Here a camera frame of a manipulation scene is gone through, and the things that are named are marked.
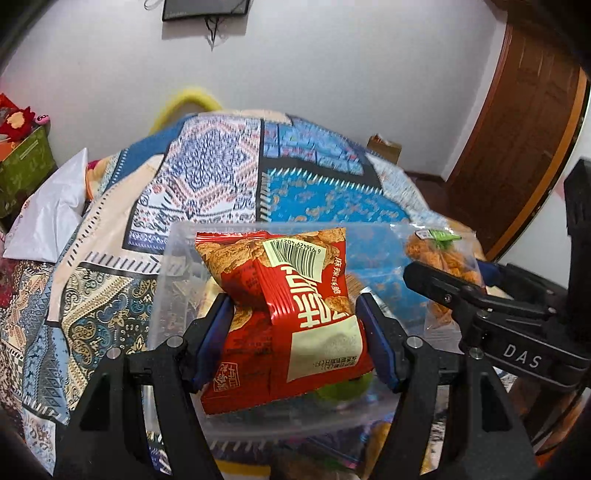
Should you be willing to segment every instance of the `red bag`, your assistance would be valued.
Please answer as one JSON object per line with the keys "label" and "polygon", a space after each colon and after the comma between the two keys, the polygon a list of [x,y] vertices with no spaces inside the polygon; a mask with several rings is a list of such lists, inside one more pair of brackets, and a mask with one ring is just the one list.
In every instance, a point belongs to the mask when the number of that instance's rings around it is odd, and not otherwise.
{"label": "red bag", "polygon": [[373,368],[345,284],[345,229],[201,233],[195,247],[237,308],[208,414],[253,407]]}

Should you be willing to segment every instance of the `bed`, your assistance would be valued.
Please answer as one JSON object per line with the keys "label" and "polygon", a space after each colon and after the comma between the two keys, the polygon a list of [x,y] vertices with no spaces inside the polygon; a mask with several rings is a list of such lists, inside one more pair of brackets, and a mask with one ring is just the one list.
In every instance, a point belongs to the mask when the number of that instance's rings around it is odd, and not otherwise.
{"label": "bed", "polygon": [[56,265],[1,265],[0,403],[50,472],[101,357],[112,346],[145,349],[174,222],[448,224],[399,167],[283,113],[183,118],[96,172],[93,201]]}

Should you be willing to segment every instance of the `wooden door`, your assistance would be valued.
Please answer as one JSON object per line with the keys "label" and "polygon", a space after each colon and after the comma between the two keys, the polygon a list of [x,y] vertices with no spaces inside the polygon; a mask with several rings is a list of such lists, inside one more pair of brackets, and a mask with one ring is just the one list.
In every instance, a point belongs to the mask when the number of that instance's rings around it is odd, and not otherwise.
{"label": "wooden door", "polygon": [[487,258],[516,236],[566,161],[585,87],[566,50],[507,26],[488,97],[447,182],[454,216],[476,231]]}

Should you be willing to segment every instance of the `snack bag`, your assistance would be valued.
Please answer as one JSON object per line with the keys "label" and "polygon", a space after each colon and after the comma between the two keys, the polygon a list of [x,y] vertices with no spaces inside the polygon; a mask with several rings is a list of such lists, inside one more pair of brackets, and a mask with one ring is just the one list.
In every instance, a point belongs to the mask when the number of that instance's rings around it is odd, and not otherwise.
{"label": "snack bag", "polygon": [[[473,236],[473,233],[462,232],[462,235]],[[406,255],[412,260],[426,263],[454,277],[483,287],[484,283],[476,259],[468,251],[468,242],[463,245],[462,241],[462,236],[457,232],[422,228],[408,237],[404,249]],[[426,329],[431,329],[455,325],[455,322],[450,309],[429,301],[425,324]]]}
{"label": "snack bag", "polygon": [[345,229],[293,236],[199,233],[195,248],[236,304],[202,395],[224,413],[300,395],[373,368],[345,283]]}

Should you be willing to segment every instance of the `metal screw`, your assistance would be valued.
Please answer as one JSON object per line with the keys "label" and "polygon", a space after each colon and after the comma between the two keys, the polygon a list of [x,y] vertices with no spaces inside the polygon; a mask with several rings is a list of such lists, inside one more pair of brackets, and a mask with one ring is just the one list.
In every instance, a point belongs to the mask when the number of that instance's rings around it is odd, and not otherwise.
{"label": "metal screw", "polygon": [[474,346],[468,350],[468,353],[474,360],[482,360],[484,358],[484,353],[482,350]]}
{"label": "metal screw", "polygon": [[119,355],[121,355],[121,348],[118,346],[114,346],[107,350],[107,357],[111,360],[115,360],[117,357],[119,357]]}
{"label": "metal screw", "polygon": [[410,348],[421,348],[423,346],[423,340],[416,336],[408,337],[407,345]]}
{"label": "metal screw", "polygon": [[183,344],[183,337],[179,336],[179,335],[175,335],[173,337],[170,337],[168,340],[166,340],[166,345],[168,345],[170,348],[176,348],[179,347]]}

